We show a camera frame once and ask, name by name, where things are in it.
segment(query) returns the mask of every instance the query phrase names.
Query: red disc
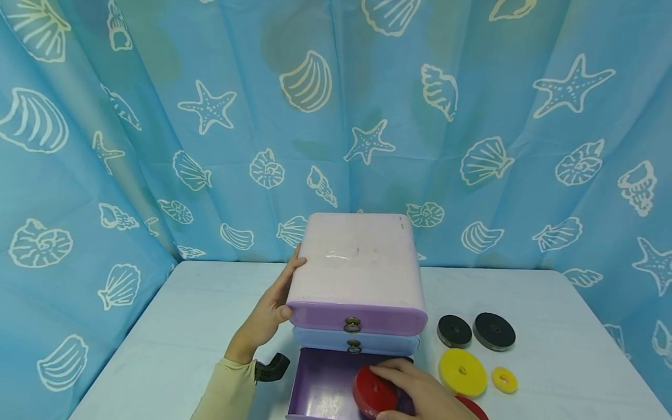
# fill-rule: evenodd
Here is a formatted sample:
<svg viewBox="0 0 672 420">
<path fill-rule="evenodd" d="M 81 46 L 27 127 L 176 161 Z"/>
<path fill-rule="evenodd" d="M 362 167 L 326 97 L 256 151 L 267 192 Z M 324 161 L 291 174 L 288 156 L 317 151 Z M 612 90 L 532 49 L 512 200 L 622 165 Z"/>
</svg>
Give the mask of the red disc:
<svg viewBox="0 0 672 420">
<path fill-rule="evenodd" d="M 395 410 L 397 389 L 391 382 L 374 375 L 368 366 L 357 373 L 352 383 L 352 396 L 362 414 L 375 419 L 379 413 Z"/>
<path fill-rule="evenodd" d="M 476 404 L 474 401 L 471 401 L 469 398 L 466 398 L 462 395 L 456 395 L 455 398 L 457 398 L 458 401 L 464 404 L 466 408 L 469 409 L 469 411 L 474 413 L 476 417 L 479 418 L 479 420 L 489 420 L 488 416 L 485 414 L 485 411 L 483 411 L 483 409 L 480 408 L 479 405 Z"/>
</svg>

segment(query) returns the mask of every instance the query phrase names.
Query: drawer handle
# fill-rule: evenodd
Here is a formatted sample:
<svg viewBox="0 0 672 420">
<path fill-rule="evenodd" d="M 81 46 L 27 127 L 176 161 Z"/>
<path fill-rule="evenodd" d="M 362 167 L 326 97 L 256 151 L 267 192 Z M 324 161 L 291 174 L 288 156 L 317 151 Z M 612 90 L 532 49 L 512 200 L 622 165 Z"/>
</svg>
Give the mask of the drawer handle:
<svg viewBox="0 0 672 420">
<path fill-rule="evenodd" d="M 348 340 L 347 344 L 350 346 L 347 348 L 347 352 L 350 354 L 359 354 L 362 352 L 362 343 L 360 343 L 358 340 Z"/>
<path fill-rule="evenodd" d="M 357 317 L 349 317 L 345 319 L 345 326 L 343 327 L 343 330 L 346 333 L 350 334 L 356 334 L 359 333 L 362 330 L 362 326 L 360 325 L 361 321 Z"/>
</svg>

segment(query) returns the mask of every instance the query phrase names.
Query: small yellow ring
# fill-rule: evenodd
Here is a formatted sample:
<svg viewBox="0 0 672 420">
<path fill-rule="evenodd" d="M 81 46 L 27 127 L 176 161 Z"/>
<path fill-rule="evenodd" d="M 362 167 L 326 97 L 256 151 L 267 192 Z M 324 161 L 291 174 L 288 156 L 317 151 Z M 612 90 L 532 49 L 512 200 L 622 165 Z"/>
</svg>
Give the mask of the small yellow ring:
<svg viewBox="0 0 672 420">
<path fill-rule="evenodd" d="M 495 368 L 490 378 L 495 388 L 505 394 L 513 394 L 518 390 L 518 379 L 507 368 L 502 368 L 501 366 Z"/>
</svg>

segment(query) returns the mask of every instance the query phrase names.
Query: blue drawer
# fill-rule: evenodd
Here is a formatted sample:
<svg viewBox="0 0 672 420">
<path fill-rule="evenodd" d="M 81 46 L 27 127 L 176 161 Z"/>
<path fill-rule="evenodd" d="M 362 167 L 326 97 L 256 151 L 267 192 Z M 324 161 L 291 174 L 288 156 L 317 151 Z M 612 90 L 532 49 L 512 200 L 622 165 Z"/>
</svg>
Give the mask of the blue drawer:
<svg viewBox="0 0 672 420">
<path fill-rule="evenodd" d="M 420 345 L 418 336 L 382 335 L 294 327 L 294 337 L 302 347 L 350 353 L 407 357 Z"/>
</svg>

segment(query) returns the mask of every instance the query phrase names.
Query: black object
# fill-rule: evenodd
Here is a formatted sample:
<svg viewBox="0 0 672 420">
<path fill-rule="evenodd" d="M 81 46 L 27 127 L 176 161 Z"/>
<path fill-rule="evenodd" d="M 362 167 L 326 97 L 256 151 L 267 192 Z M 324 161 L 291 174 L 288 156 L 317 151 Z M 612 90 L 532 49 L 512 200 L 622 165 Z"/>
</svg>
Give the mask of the black object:
<svg viewBox="0 0 672 420">
<path fill-rule="evenodd" d="M 474 336 L 492 351 L 507 351 L 515 343 L 511 324 L 499 315 L 483 312 L 474 321 Z"/>
<path fill-rule="evenodd" d="M 256 382 L 275 382 L 281 380 L 287 372 L 290 360 L 280 353 L 273 356 L 273 360 L 268 365 L 257 362 L 254 368 L 254 380 Z"/>
<path fill-rule="evenodd" d="M 464 349 L 471 343 L 469 324 L 455 315 L 441 317 L 436 326 L 436 334 L 443 344 L 451 348 Z"/>
</svg>

